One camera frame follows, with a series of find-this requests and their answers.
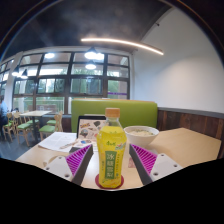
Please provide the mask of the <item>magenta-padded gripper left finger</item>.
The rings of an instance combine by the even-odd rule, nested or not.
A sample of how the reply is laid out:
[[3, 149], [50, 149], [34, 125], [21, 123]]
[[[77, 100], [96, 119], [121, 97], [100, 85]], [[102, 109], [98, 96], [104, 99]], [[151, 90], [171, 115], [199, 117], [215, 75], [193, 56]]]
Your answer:
[[68, 156], [57, 156], [44, 165], [44, 170], [76, 185], [81, 185], [93, 155], [93, 146], [75, 149]]

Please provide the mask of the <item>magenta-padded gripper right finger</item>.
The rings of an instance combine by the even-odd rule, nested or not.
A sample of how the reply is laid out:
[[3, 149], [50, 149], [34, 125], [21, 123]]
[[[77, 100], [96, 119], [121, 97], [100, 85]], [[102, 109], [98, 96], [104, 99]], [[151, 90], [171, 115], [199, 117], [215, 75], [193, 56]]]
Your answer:
[[177, 162], [165, 153], [155, 154], [145, 148], [131, 144], [129, 154], [143, 185], [150, 184], [182, 169]]

